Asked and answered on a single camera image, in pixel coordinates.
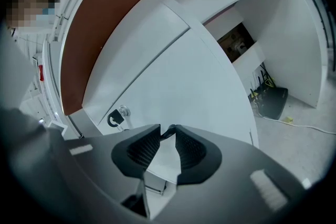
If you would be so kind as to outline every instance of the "white cabinet door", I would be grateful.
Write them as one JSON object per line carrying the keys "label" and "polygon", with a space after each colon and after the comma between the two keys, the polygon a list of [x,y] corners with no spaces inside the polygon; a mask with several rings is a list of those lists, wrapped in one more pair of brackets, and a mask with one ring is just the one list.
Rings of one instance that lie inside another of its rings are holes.
{"label": "white cabinet door", "polygon": [[188,25],[160,0],[140,0],[94,64],[82,104],[92,121],[98,125],[137,76],[187,30]]}
{"label": "white cabinet door", "polygon": [[[125,129],[159,123],[163,133],[170,124],[183,124],[249,144],[250,132],[256,133],[237,73],[225,70],[192,29],[159,55],[108,113],[121,105],[131,112],[121,124]],[[107,124],[106,116],[98,129],[102,134],[119,131]],[[161,143],[148,171],[175,183],[181,171],[174,137]]]}

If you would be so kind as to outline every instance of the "white cabinet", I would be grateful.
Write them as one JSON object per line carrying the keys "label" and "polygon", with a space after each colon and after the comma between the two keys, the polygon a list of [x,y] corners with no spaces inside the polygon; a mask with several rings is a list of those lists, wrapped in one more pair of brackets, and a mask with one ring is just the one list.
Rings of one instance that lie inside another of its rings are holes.
{"label": "white cabinet", "polygon": [[[109,113],[126,105],[131,112],[121,126],[136,128],[160,123],[162,133],[170,124],[183,124],[232,137],[251,144],[251,114],[238,76],[227,72],[197,33],[190,29],[157,57],[127,88]],[[98,125],[102,134],[118,132]],[[174,137],[161,143],[149,171],[176,182],[180,159]]]}
{"label": "white cabinet", "polygon": [[235,8],[258,41],[277,86],[317,107],[325,74],[326,42],[320,42],[321,30],[306,0],[240,0]]}
{"label": "white cabinet", "polygon": [[103,47],[88,81],[83,108],[98,125],[119,96],[188,25],[159,0],[140,0]]}

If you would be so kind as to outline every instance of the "cable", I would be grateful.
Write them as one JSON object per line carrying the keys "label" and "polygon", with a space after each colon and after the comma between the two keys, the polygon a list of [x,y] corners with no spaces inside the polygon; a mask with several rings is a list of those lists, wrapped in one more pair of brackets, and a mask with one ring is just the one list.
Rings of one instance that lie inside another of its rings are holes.
{"label": "cable", "polygon": [[176,125],[172,124],[168,127],[168,130],[160,136],[160,141],[166,140],[176,133]]}
{"label": "cable", "polygon": [[319,132],[322,132],[322,133],[326,133],[326,134],[335,134],[335,135],[336,135],[336,132],[325,131],[325,130],[322,130],[322,129],[317,128],[317,127],[315,127],[315,126],[309,126],[309,125],[295,125],[295,124],[287,123],[287,122],[284,122],[284,121],[273,120],[273,119],[270,119],[270,118],[261,116],[260,114],[259,114],[259,116],[262,117],[262,118],[265,119],[265,120],[280,122],[280,123],[283,123],[283,124],[286,124],[286,125],[289,125],[289,126],[292,126],[292,127],[311,128],[311,129],[314,129],[314,130],[319,131]]}
{"label": "cable", "polygon": [[250,129],[250,138],[251,138],[252,146],[254,146],[251,129]]}
{"label": "cable", "polygon": [[274,83],[272,77],[269,75],[269,73],[267,72],[266,68],[265,68],[264,66],[262,66],[262,65],[265,65],[265,64],[262,63],[262,64],[260,65],[260,67],[262,67],[262,68],[264,69],[266,76],[268,76],[268,80],[271,80],[272,84],[273,84],[274,87],[276,88],[277,86],[275,85],[275,83]]}

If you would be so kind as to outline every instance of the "white floor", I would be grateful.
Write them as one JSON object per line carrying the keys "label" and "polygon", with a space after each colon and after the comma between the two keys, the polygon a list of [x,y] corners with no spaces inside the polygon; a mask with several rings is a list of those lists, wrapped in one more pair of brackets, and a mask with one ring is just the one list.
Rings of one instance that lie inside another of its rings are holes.
{"label": "white floor", "polygon": [[[336,72],[332,72],[332,50],[329,70],[319,107],[314,109],[288,97],[281,115],[293,118],[293,124],[313,125],[336,132]],[[291,171],[301,182],[316,182],[324,176],[336,150],[336,135],[306,128],[287,126],[255,116],[259,147],[267,155]]]}

